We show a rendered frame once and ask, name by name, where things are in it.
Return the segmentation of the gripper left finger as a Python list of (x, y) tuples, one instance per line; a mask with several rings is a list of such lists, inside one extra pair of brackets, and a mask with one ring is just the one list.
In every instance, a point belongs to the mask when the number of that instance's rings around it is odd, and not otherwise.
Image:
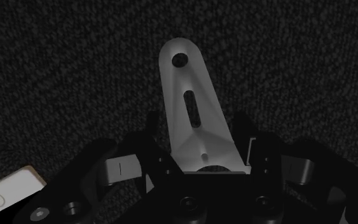
[(174, 196), (170, 184), (182, 171), (154, 139), (159, 114), (151, 112), (143, 130), (122, 142), (98, 138), (88, 144), (16, 212), (12, 224), (95, 224), (106, 197), (119, 188), (120, 174), (149, 176), (154, 188), (118, 224), (171, 224)]

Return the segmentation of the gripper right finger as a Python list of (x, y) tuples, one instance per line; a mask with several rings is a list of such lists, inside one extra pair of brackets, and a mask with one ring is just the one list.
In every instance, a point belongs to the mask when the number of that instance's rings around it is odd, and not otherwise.
[(251, 167), (257, 224), (358, 224), (358, 167), (314, 139), (292, 144), (244, 112), (231, 133)]

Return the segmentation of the dark grey fabric furniture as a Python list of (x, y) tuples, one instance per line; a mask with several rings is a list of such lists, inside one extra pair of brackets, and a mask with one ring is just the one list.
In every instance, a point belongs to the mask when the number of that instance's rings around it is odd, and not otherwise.
[[(153, 111), (171, 156), (159, 54), (174, 38), (200, 49), (230, 133), (244, 112), (358, 167), (358, 0), (0, 0), (0, 178), (32, 165), (48, 184)], [(119, 175), (95, 221), (118, 224), (154, 188), (136, 174)], [(207, 166), (170, 187), (171, 224), (257, 224), (251, 172)]]

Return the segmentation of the white remote control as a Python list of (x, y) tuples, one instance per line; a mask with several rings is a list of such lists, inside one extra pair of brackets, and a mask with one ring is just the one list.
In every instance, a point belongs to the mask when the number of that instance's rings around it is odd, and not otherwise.
[(0, 212), (45, 186), (46, 181), (31, 165), (26, 165), (0, 179)]

